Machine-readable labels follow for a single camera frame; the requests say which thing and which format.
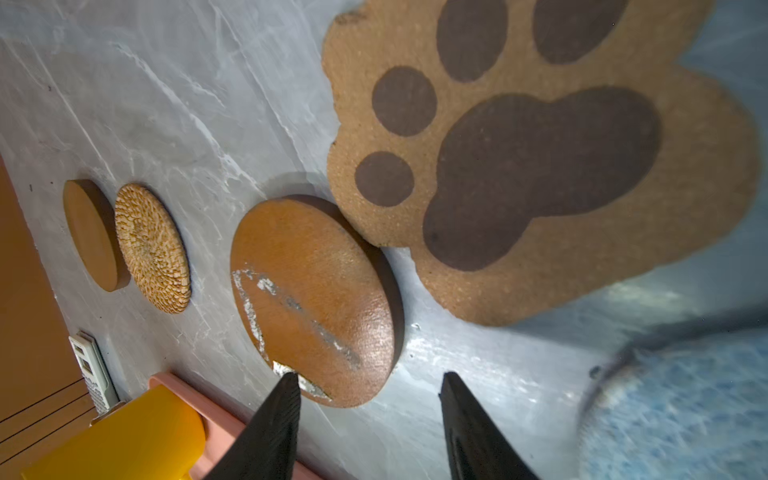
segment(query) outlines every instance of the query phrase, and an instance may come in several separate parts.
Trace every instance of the blue fluffy object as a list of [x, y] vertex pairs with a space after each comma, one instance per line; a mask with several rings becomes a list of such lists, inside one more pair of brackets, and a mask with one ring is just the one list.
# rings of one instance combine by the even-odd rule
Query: blue fluffy object
[[766, 480], [768, 329], [638, 353], [598, 393], [580, 441], [584, 480]]

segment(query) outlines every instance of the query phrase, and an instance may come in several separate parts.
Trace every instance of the wooden panel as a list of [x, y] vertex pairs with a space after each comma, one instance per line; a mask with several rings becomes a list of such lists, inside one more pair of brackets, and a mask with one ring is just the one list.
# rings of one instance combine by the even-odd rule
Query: wooden panel
[[26, 429], [21, 430], [4, 442], [0, 442], [0, 462], [8, 460], [13, 455], [18, 454], [92, 408], [94, 408], [94, 403], [91, 396], [82, 396], [65, 407], [38, 420]]
[[[25, 190], [24, 194], [35, 195]], [[67, 328], [0, 161], [0, 420], [77, 381]]]
[[0, 422], [0, 442], [4, 442], [11, 435], [20, 432], [43, 417], [52, 414], [61, 407], [87, 394], [88, 387], [85, 385], [85, 380], [79, 379], [72, 385], [59, 390], [40, 402], [30, 405], [10, 419]]
[[94, 407], [35, 444], [30, 445], [27, 449], [0, 463], [0, 478], [18, 480], [21, 478], [21, 470], [63, 445], [71, 437], [83, 432], [95, 416], [96, 408]]

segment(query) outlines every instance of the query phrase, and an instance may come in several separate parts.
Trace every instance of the cork paw print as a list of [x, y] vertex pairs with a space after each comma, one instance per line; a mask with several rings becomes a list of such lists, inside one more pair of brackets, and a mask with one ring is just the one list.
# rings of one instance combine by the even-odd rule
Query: cork paw print
[[749, 205], [758, 163], [738, 105], [675, 64], [707, 9], [370, 0], [340, 15], [323, 49], [339, 206], [368, 241], [410, 247], [443, 306], [494, 325], [706, 246]]

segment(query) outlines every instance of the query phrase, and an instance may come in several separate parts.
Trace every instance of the cork texture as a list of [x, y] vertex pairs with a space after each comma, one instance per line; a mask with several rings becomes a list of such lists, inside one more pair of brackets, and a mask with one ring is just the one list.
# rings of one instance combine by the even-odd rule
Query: cork texture
[[675, 63], [711, 4], [369, 0], [340, 15], [323, 46], [339, 208], [485, 325], [711, 245], [760, 170], [749, 115]]
[[402, 300], [382, 251], [336, 205], [306, 195], [268, 200], [240, 221], [232, 291], [256, 350], [305, 397], [349, 408], [372, 399], [403, 342]]

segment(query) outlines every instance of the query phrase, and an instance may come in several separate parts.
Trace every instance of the woven round coaster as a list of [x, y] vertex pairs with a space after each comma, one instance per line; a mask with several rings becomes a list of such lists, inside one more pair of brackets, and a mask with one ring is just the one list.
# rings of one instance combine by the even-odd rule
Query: woven round coaster
[[114, 222], [139, 290], [164, 312], [184, 311], [191, 295], [187, 255], [163, 204], [141, 185], [124, 185], [114, 204]]

